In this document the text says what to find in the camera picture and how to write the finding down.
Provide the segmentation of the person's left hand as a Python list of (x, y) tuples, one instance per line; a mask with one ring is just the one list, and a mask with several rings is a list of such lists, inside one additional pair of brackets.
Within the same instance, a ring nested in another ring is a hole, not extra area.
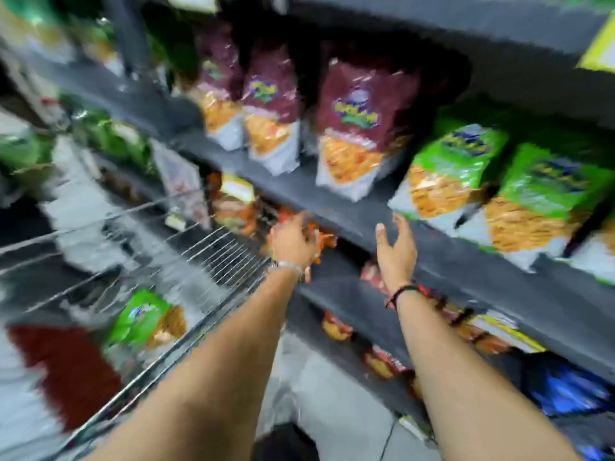
[(271, 258), (278, 266), (291, 267), (304, 273), (306, 267), (313, 261), (316, 250), (310, 245), (290, 247), (291, 233), (295, 230), (296, 227), (288, 224), (288, 220), (275, 225), (271, 238)]

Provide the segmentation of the person's right hand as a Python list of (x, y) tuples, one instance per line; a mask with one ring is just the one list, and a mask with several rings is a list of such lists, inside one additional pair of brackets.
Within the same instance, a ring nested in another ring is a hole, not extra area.
[(398, 288), (411, 284), (416, 266), (418, 251), (413, 232), (406, 217), (393, 213), (397, 227), (397, 238), (392, 245), (392, 255), (388, 264), (378, 264), (382, 281), (389, 294)]

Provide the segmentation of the person's left forearm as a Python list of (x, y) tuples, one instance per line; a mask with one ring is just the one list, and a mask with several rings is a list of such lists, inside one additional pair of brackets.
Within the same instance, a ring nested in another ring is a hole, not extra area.
[(84, 461), (250, 461), (298, 279), (274, 268)]

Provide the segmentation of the person's right forearm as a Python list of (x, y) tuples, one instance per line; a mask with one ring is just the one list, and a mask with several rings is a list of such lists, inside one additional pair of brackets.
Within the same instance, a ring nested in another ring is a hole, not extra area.
[(397, 313), (443, 461), (582, 461), (572, 443), (418, 293)]

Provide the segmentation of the black and red wrist band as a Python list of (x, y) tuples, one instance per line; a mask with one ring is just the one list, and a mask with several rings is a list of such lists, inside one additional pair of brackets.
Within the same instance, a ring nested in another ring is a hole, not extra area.
[(389, 298), (388, 298), (388, 300), (387, 300), (387, 302), (385, 304), (385, 308), (391, 309), (391, 310), (397, 310), (398, 300), (399, 300), (400, 296), (402, 294), (404, 294), (404, 293), (418, 293), (421, 297), (425, 296), (424, 295), (424, 291), (420, 287), (418, 287), (416, 285), (411, 285), (411, 284), (404, 285), (404, 286), (401, 286), (400, 288), (398, 288), (394, 293), (392, 293), (389, 296)]

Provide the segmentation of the yellow shelf tag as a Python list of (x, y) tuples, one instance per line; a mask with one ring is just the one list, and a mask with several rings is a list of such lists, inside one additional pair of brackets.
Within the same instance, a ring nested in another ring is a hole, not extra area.
[(615, 9), (581, 56), (576, 69), (602, 71), (615, 75)]
[(245, 204), (252, 204), (256, 201), (254, 186), (231, 173), (221, 173), (220, 191)]

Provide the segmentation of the green snack packet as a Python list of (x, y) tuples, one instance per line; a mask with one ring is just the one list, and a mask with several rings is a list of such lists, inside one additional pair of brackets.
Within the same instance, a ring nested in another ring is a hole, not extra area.
[(497, 179), (511, 135), (497, 123), (447, 117), (436, 124), (388, 207), (455, 237)]
[(188, 332), (182, 306), (150, 289), (137, 289), (108, 333), (104, 355), (116, 366), (151, 363)]
[(615, 212), (573, 252), (568, 265), (615, 286)]
[(613, 164), (595, 152), (575, 157), (524, 142), (495, 195), (458, 228), (457, 238), (533, 273), (541, 255), (563, 252), (613, 186)]

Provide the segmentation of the red orange snack packet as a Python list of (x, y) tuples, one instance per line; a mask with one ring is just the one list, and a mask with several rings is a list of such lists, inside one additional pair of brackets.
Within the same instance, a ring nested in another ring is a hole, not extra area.
[(345, 342), (352, 339), (354, 329), (343, 323), (337, 316), (329, 310), (324, 310), (324, 316), (320, 322), (324, 333), (332, 340)]
[(377, 376), (385, 380), (412, 372), (412, 369), (376, 344), (366, 348), (363, 361)]

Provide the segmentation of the row of red orange packets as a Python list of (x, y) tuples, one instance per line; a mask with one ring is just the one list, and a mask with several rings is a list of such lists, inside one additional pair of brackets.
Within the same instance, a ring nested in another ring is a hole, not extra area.
[[(389, 291), (382, 280), (380, 268), (376, 261), (369, 260), (364, 263), (360, 272), (360, 279), (367, 281), (381, 293), (388, 295)], [(512, 346), (495, 335), (488, 333), (477, 326), (471, 325), (475, 317), (471, 308), (460, 307), (438, 291), (422, 286), (413, 285), (421, 292), (440, 316), (465, 341), (470, 343), (478, 352), (487, 355), (499, 355), (511, 351)]]

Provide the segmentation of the dark grey shelving unit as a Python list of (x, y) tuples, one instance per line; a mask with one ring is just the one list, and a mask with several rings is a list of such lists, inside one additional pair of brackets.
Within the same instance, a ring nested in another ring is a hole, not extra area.
[[(485, 44), (495, 51), (493, 59), (479, 56), (488, 73), (504, 74), (504, 64), (496, 61), (520, 60), (521, 72), (536, 67), (547, 76), (545, 85), (526, 93), (516, 82), (515, 90), (500, 93), (505, 100), (589, 116), (615, 128), (615, 77), (573, 69), (608, 19), (606, 8), (557, 0), (291, 0), (291, 10), (322, 25), (367, 30), (399, 24)], [(270, 198), (311, 212), (366, 251), (374, 249), (375, 225), (391, 221), (386, 201), (398, 186), (393, 175), (352, 203), (316, 186), (314, 162), (273, 177), (245, 151), (228, 152), (210, 142), (189, 101), (155, 94), (151, 85), (137, 86), (86, 60), (60, 64), (29, 50), (13, 55), (90, 105), (119, 112), (141, 131), (166, 138), (185, 159), (249, 180)], [(551, 351), (615, 384), (615, 287), (546, 257), (538, 260), (536, 273), (527, 273), (426, 224), (413, 230), (421, 249), (416, 273), (422, 285), (515, 319)]]

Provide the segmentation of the maroon snack packet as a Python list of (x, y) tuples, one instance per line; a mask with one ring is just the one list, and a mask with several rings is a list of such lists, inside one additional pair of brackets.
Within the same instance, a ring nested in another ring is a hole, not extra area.
[(241, 106), (243, 69), (228, 23), (212, 21), (195, 33), (198, 59), (196, 97), (207, 136), (226, 151), (244, 145)]
[(119, 374), (81, 326), (10, 325), (28, 368), (45, 371), (42, 390), (65, 433), (83, 426), (122, 389)]
[(270, 38), (256, 41), (243, 80), (243, 124), (249, 157), (273, 176), (299, 165), (301, 110), (287, 45)]
[(397, 169), (422, 124), (418, 71), (330, 61), (317, 106), (316, 185), (356, 202)]

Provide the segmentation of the yellow white shelf label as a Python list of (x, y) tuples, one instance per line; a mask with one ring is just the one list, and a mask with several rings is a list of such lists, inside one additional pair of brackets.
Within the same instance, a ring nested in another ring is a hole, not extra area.
[(534, 339), (522, 333), (516, 322), (495, 311), (476, 315), (470, 319), (469, 325), (487, 333), (487, 343), (480, 345), (488, 353), (503, 353), (510, 348), (518, 349), (526, 354), (547, 352), (548, 349)]

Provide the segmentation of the row of green leafy packets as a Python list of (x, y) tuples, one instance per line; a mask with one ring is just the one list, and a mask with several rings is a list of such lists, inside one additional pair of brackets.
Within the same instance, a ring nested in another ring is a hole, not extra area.
[(119, 162), (132, 163), (144, 174), (158, 175), (147, 136), (102, 109), (83, 105), (70, 94), (61, 93), (59, 102), (78, 143)]

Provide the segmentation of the black shoe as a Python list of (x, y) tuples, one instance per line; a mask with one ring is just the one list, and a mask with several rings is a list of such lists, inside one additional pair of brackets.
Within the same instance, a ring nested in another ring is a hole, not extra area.
[(250, 461), (320, 461), (316, 442), (295, 423), (278, 424), (257, 439)]

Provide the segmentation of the row of blue packets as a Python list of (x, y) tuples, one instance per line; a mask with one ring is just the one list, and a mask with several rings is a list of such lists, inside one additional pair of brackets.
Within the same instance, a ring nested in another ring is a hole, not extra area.
[(548, 418), (615, 412), (615, 385), (573, 364), (527, 371), (522, 390)]

